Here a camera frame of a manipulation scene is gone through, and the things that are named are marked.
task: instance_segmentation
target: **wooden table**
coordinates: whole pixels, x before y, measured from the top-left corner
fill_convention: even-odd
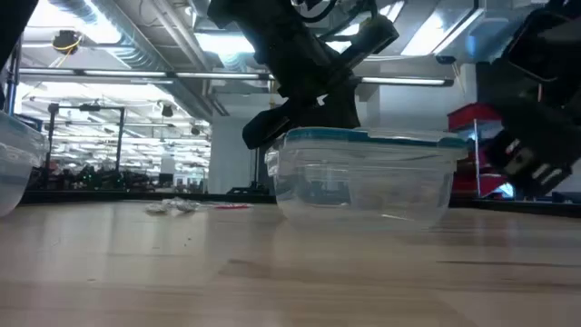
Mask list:
[[[275,206],[0,219],[0,326],[578,326],[581,221],[452,210],[431,231],[297,230]]]

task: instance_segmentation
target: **teal container lid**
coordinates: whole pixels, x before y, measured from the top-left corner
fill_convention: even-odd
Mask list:
[[[286,134],[285,142],[340,141],[348,143],[421,146],[430,148],[466,149],[467,143],[455,134],[410,132],[394,129],[297,128]]]

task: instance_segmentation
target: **ceiling duct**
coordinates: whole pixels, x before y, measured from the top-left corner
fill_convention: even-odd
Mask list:
[[[104,16],[121,34],[119,45],[130,46],[108,51],[132,69],[150,72],[173,70],[114,0],[48,0],[48,2],[63,12],[79,17],[88,25],[96,25],[99,17]],[[158,87],[171,94],[176,103],[192,116],[206,121],[212,119],[213,108],[203,101],[202,95],[193,93],[183,82],[175,81],[173,84]]]

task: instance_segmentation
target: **plastic bin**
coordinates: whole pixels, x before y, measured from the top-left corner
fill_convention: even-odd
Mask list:
[[[0,217],[18,205],[46,151],[44,136],[0,112]]]
[[[301,128],[265,156],[277,202],[295,223],[427,227],[448,209],[454,134]]]

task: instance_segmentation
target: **clear plastic container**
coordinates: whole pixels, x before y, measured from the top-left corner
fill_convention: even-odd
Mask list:
[[[278,205],[295,223],[415,228],[444,215],[466,155],[454,134],[301,128],[265,161]]]
[[[40,133],[0,113],[0,217],[18,205],[33,166],[40,166],[46,151]]]

